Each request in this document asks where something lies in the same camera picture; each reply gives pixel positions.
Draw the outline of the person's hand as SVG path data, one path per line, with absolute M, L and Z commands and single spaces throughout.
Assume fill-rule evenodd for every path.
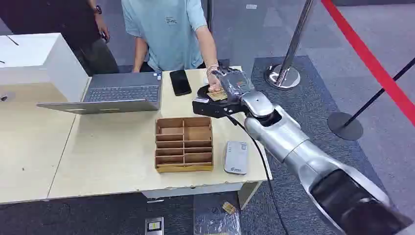
M 213 72 L 209 72 L 207 74 L 207 79 L 208 79 L 208 83 L 209 83 L 208 90 L 210 92 L 218 92 L 218 91 L 221 90 L 221 88 L 222 88 L 221 82 Z

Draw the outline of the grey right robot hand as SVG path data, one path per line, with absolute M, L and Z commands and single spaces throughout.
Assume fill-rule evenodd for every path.
M 219 79 L 222 88 L 227 94 L 227 102 L 238 102 L 240 98 L 251 91 L 254 85 L 245 73 L 230 67 L 219 67 L 213 74 Z

